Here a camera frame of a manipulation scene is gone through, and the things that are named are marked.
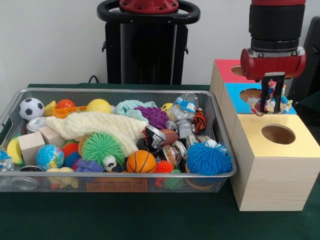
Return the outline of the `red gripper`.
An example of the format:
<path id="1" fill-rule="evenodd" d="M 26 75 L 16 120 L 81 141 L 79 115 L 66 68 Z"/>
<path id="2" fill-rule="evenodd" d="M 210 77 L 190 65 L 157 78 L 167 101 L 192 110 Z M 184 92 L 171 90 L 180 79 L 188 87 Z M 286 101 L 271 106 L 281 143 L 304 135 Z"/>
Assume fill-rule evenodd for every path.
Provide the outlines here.
<path id="1" fill-rule="evenodd" d="M 274 77 L 276 82 L 274 91 L 274 114 L 280 112 L 282 89 L 285 79 L 299 77 L 306 66 L 307 56 L 281 56 L 281 57 L 254 57 L 249 54 L 249 51 L 242 51 L 240 57 L 240 65 L 243 75 L 248 80 L 261 81 L 261 96 L 260 96 L 260 112 L 264 114 L 266 97 L 268 96 L 268 78 Z"/>

